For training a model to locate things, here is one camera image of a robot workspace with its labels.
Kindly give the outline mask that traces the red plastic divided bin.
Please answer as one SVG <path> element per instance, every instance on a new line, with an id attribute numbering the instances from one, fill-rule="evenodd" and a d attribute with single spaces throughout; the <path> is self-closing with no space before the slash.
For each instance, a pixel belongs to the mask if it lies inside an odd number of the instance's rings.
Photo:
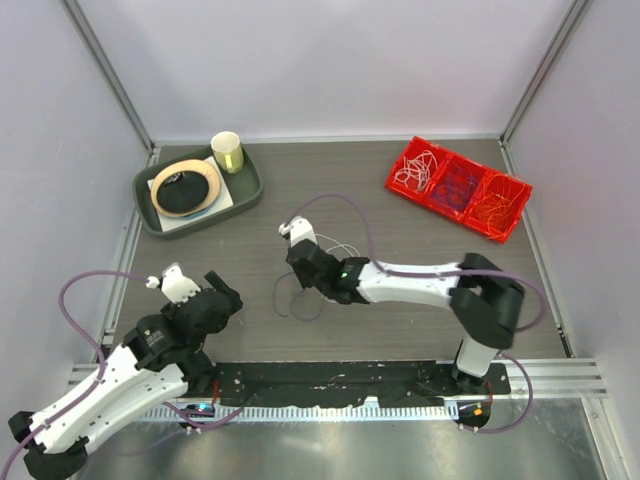
<path id="1" fill-rule="evenodd" d="M 385 187 L 485 238 L 505 243 L 533 187 L 420 137 L 395 160 Z"/>

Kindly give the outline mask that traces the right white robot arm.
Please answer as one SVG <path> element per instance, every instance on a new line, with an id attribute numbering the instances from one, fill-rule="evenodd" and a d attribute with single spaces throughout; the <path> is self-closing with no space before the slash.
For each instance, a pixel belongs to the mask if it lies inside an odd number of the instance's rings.
<path id="1" fill-rule="evenodd" d="M 367 257 L 339 260 L 305 239 L 288 248 L 286 262 L 302 288 L 341 305 L 402 302 L 451 310 L 466 332 L 451 380 L 465 395 L 486 385 L 491 361 L 512 346 L 525 297 L 520 283 L 479 254 L 461 263 L 396 265 Z"/>

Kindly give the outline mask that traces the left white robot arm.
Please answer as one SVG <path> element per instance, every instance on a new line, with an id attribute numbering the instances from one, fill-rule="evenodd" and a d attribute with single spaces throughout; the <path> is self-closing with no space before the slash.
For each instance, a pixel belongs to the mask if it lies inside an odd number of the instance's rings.
<path id="1" fill-rule="evenodd" d="M 80 471 L 107 439 L 146 410 L 184 395 L 205 397 L 215 367 L 202 348 L 242 309 L 238 292 L 210 271 L 207 287 L 178 264 L 160 276 L 142 278 L 167 299 L 159 313 L 141 318 L 98 366 L 51 405 L 20 411 L 8 421 L 21 457 L 34 479 L 67 479 Z"/>

